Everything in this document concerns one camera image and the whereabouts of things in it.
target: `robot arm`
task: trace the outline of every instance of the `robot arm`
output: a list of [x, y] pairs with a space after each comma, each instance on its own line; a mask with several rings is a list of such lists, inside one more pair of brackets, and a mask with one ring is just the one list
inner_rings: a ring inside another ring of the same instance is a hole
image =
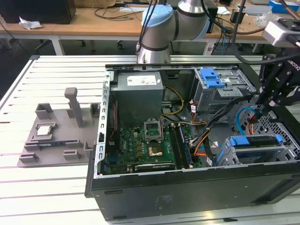
[[170, 41], [200, 38], [208, 27], [209, 20], [200, 0], [182, 0], [178, 3], [178, 10], [173, 10], [171, 6], [156, 5], [142, 41], [138, 43], [137, 61], [170, 63]]

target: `aluminum extrusion table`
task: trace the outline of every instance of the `aluminum extrusion table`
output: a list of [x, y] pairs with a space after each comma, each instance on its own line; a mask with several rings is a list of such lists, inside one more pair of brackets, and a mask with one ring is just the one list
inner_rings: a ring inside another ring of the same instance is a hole
[[[247, 57], [259, 60], [261, 57]], [[233, 56], [173, 56], [172, 62], [237, 62]], [[134, 63], [134, 56], [41, 56], [26, 64], [0, 101], [0, 224], [295, 224], [300, 222], [300, 191], [273, 205], [105, 222], [96, 201], [83, 195], [87, 165], [17, 168], [38, 103], [68, 108], [66, 87], [78, 89], [82, 107], [101, 102], [105, 64]], [[291, 108], [299, 113], [299, 107]]]

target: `desk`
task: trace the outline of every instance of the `desk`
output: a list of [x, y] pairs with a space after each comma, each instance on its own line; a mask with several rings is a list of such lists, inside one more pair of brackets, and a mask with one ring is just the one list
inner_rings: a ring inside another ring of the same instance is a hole
[[[240, 0], [234, 0], [229, 9]], [[106, 16], [125, 15], [128, 12], [107, 12]], [[136, 16], [141, 19], [142, 13]], [[127, 21], [109, 21], [94, 15], [91, 8], [77, 8], [76, 15], [70, 24], [43, 24], [43, 28], [26, 30], [19, 24], [5, 24], [7, 30], [13, 34], [15, 38], [27, 39], [50, 39], [53, 43], [57, 55], [64, 55], [61, 40], [131, 40], [137, 41], [141, 31], [141, 22], [131, 15], [133, 20]], [[223, 15], [222, 18], [229, 20], [229, 15]], [[245, 16], [239, 31], [256, 30], [255, 16]], [[206, 34], [204, 38], [197, 40], [198, 42], [206, 42], [204, 50], [205, 55], [210, 55], [214, 44], [218, 41], [221, 30], [218, 26], [214, 26], [211, 34]], [[0, 27], [0, 38], [10, 38], [5, 30]], [[267, 44], [268, 42], [262, 37], [262, 32], [252, 35], [238, 35], [237, 43], [255, 43]]]
[[[247, 60], [260, 60], [249, 56]], [[238, 62], [234, 56], [172, 56], [175, 63], [222, 60]], [[101, 102], [105, 64], [134, 63], [135, 56], [41, 56], [29, 60], [0, 101], [0, 224], [1, 225], [105, 225], [109, 224], [94, 199], [83, 195], [87, 165], [17, 168], [24, 142], [35, 120], [38, 103], [49, 102], [53, 109], [68, 108], [66, 87], [78, 89], [82, 107]], [[259, 66], [253, 66], [259, 72]], [[235, 225], [285, 225], [300, 221], [300, 191], [277, 204], [148, 217], [126, 220], [145, 224], [220, 224], [235, 218]]]

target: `electronic equipment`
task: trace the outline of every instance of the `electronic equipment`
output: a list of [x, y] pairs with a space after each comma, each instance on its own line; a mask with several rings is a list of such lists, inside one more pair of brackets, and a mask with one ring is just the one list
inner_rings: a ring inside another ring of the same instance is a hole
[[69, 24], [76, 8], [74, 0], [2, 0], [0, 13], [6, 23], [19, 23], [21, 17], [41, 23]]
[[[106, 220], [276, 203], [299, 188], [299, 123], [285, 107], [255, 118], [263, 106], [256, 105], [260, 82], [250, 66], [135, 64], [106, 70], [86, 186]], [[151, 79], [151, 85], [143, 82]], [[132, 91], [138, 95], [132, 83], [144, 83], [152, 94], [124, 99]], [[121, 107], [135, 117], [121, 124]], [[145, 111], [152, 116], [144, 118]], [[209, 141], [201, 145], [206, 132]]]
[[245, 6], [244, 11], [247, 15], [262, 15], [272, 11], [272, 6]]
[[[236, 23], [236, 21], [237, 21], [237, 19], [238, 19], [238, 13], [239, 13], [239, 11], [236, 10], [236, 9], [234, 9], [234, 10], [232, 11], [231, 16], [230, 16], [230, 22]], [[241, 17], [240, 20], [238, 21], [238, 24], [241, 24], [241, 23], [242, 23], [245, 14], [246, 14], [245, 12], [242, 12], [242, 17]]]
[[219, 0], [220, 4], [230, 6], [233, 0]]
[[270, 2], [270, 0], [248, 0], [248, 1], [254, 5], [266, 5], [266, 6]]

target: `black box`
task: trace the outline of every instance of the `black box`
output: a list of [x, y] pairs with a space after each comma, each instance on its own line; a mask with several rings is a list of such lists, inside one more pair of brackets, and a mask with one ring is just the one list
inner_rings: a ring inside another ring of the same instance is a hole
[[74, 0], [1, 0], [0, 13], [7, 23], [28, 21], [69, 24], [75, 13]]

